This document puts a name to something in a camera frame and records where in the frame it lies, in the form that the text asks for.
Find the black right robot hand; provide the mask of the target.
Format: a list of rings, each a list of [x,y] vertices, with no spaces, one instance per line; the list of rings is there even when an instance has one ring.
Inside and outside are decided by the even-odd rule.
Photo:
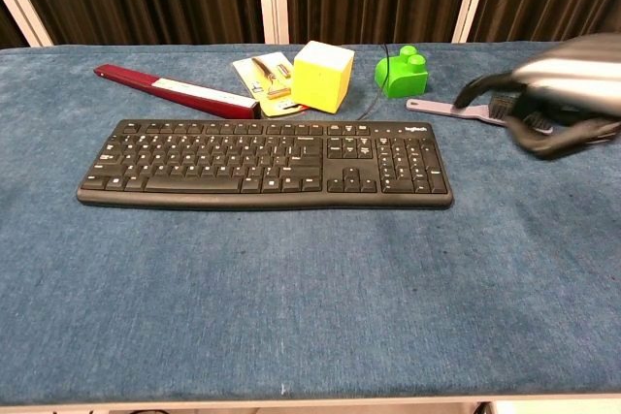
[[[514,73],[483,76],[462,88],[453,107],[463,109],[490,90],[516,92],[505,118],[513,142],[539,159],[556,159],[589,144],[612,141],[620,134],[620,83],[600,81],[589,90],[584,88],[586,83],[536,84]],[[526,119],[536,112],[565,129],[549,136],[534,130]]]

